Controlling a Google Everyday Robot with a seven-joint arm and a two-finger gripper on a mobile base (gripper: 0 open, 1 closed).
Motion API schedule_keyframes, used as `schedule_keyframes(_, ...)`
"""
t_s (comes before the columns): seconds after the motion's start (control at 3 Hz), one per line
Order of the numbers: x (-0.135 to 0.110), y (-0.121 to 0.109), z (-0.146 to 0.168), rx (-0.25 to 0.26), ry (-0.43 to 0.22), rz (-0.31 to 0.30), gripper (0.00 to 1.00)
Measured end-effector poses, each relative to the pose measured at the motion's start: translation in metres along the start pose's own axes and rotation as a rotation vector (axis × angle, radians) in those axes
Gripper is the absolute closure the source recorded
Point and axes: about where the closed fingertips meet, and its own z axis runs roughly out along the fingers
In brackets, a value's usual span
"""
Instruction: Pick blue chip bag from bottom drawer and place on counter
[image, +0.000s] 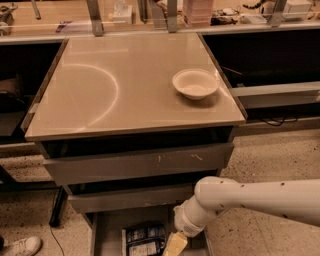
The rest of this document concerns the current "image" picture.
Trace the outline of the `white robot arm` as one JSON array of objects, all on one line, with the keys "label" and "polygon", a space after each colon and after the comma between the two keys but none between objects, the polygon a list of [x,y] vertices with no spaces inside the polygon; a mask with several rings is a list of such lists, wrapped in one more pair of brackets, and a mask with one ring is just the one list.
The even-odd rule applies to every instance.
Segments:
[{"label": "white robot arm", "polygon": [[174,208],[176,230],[163,256],[178,256],[187,239],[201,233],[232,208],[244,208],[317,226],[320,224],[320,183],[317,179],[239,183],[215,176],[199,180],[191,198]]}]

